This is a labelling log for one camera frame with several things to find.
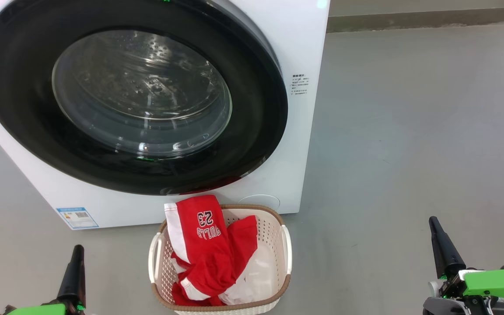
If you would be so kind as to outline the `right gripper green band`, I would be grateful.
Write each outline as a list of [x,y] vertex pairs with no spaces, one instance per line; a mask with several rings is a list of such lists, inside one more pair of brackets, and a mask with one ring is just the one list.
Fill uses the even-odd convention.
[[437,277],[424,315],[504,315],[504,269],[466,269],[437,217],[429,218]]

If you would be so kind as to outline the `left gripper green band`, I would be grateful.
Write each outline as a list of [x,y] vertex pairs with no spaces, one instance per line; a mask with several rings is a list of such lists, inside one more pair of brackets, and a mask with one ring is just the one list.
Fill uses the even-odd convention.
[[86,309],[86,285],[84,247],[74,246],[56,297],[61,303],[32,307],[6,307],[3,315],[84,315]]

